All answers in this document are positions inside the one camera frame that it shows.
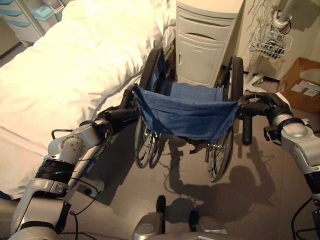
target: hospital room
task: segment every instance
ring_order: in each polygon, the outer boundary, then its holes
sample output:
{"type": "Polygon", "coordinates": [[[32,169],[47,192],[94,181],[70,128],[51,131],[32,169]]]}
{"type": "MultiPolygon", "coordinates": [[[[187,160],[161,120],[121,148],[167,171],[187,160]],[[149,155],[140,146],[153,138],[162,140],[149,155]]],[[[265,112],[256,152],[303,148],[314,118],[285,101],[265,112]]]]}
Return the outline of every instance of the hospital room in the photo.
{"type": "Polygon", "coordinates": [[[320,240],[320,0],[0,0],[0,240],[320,240]]]}

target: bedside cabinet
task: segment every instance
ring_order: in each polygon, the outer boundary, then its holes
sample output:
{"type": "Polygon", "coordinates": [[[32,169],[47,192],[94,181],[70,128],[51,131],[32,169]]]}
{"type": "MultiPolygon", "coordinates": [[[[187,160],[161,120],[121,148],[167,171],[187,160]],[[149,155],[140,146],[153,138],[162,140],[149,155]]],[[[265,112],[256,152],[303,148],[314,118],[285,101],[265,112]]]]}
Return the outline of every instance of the bedside cabinet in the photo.
{"type": "Polygon", "coordinates": [[[177,0],[178,83],[213,87],[243,0],[177,0]]]}
{"type": "Polygon", "coordinates": [[[26,47],[28,43],[34,43],[45,35],[45,31],[22,0],[0,0],[0,18],[6,21],[26,47]]]}

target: cardboard box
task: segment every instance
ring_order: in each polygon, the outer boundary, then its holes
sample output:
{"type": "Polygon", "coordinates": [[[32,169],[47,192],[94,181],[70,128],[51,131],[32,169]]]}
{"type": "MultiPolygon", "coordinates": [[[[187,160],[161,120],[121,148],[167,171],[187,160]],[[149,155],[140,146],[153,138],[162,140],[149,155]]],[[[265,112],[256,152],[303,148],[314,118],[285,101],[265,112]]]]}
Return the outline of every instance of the cardboard box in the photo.
{"type": "Polygon", "coordinates": [[[320,62],[299,57],[284,75],[278,91],[292,108],[320,112],[320,62]]]}

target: gray floor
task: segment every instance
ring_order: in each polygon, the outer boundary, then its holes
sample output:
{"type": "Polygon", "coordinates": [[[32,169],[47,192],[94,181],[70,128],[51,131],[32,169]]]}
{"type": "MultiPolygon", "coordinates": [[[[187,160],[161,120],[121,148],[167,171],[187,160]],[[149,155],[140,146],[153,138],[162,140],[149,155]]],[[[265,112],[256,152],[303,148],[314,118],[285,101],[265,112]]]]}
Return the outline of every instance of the gray floor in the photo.
{"type": "MultiPolygon", "coordinates": [[[[17,48],[1,60],[10,61],[17,48]]],[[[276,92],[276,83],[263,87],[276,92]]],[[[320,127],[320,116],[293,110],[300,118],[309,118],[320,127]]],[[[155,168],[139,169],[134,163],[135,126],[124,130],[110,144],[91,169],[91,176],[105,183],[104,192],[85,212],[78,216],[79,230],[94,233],[98,239],[129,239],[140,218],[155,210],[159,195],[167,199],[166,231],[188,231],[188,215],[197,209],[201,216],[212,216],[224,222],[229,234],[249,240],[291,239],[290,221],[295,211],[310,197],[310,190],[294,160],[279,146],[266,142],[264,117],[253,121],[254,138],[250,146],[241,143],[241,123],[235,123],[235,141],[230,166],[216,184],[207,175],[205,152],[190,155],[192,147],[176,137],[168,137],[155,168]]],[[[77,212],[90,198],[77,192],[71,200],[77,212]]],[[[313,227],[309,204],[296,220],[296,228],[313,227]]],[[[68,216],[65,232],[75,230],[74,219],[68,216]]],[[[305,234],[309,240],[314,233],[305,234]]],[[[74,239],[62,235],[63,239],[74,239]]]]}
{"type": "Polygon", "coordinates": [[[10,62],[17,54],[22,53],[25,49],[26,47],[22,44],[17,48],[15,48],[12,52],[10,52],[4,58],[0,59],[0,67],[10,62]]]}

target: bed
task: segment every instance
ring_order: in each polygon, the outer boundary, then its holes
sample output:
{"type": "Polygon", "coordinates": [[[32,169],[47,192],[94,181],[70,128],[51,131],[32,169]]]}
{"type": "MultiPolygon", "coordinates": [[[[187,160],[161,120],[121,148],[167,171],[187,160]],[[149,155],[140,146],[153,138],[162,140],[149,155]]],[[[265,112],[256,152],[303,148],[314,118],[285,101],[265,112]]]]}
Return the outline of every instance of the bed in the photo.
{"type": "Polygon", "coordinates": [[[32,47],[0,68],[0,191],[22,196],[51,130],[118,105],[154,45],[175,38],[175,0],[75,0],[32,47]]]}

